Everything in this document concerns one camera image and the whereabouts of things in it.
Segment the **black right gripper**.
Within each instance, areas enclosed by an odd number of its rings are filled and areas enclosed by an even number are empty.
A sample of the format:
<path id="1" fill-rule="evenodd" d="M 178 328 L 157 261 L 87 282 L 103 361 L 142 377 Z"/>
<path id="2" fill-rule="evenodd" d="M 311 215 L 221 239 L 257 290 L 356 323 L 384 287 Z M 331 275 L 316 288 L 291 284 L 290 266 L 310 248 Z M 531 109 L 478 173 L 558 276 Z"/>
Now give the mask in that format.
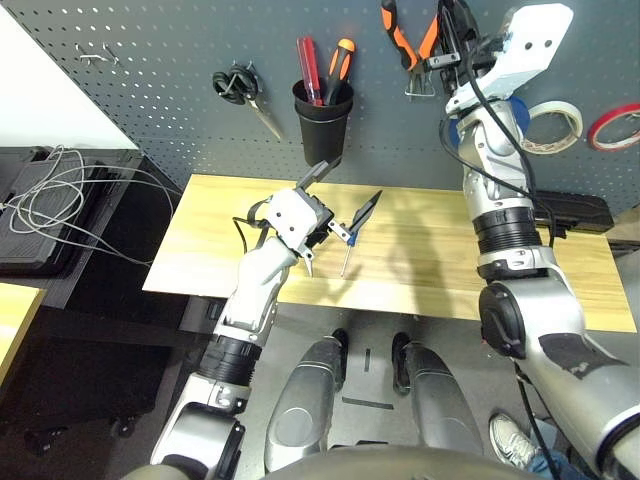
<path id="1" fill-rule="evenodd" d="M 443 68 L 440 78 L 444 93 L 453 95 L 469 83 L 471 77 L 486 75 L 494 67 L 496 58 L 491 50 L 495 45 L 491 38 L 478 42 L 478 25 L 467 2 L 453 1 L 452 19 L 449 6 L 448 1 L 436 4 L 436 13 L 424 36 L 424 64 L 426 68 Z"/>

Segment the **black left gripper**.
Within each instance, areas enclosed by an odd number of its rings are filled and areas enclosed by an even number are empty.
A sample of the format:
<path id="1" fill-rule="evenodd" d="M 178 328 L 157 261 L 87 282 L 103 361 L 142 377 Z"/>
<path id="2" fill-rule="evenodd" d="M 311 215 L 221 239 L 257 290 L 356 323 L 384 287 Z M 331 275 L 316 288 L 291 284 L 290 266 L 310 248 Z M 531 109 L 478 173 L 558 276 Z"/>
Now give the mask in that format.
<path id="1" fill-rule="evenodd" d="M 340 165 L 342 157 L 331 161 L 323 160 L 312 166 L 307 173 L 297 181 L 295 190 L 299 191 L 302 216 L 298 221 L 300 235 L 299 249 L 312 250 L 323 243 L 329 236 L 329 229 L 336 233 L 344 242 L 355 242 L 359 231 L 371 217 L 382 191 L 379 190 L 354 214 L 349 227 L 338 224 L 334 213 L 316 196 L 309 195 L 305 190 L 314 183 L 321 182 L 334 168 Z"/>

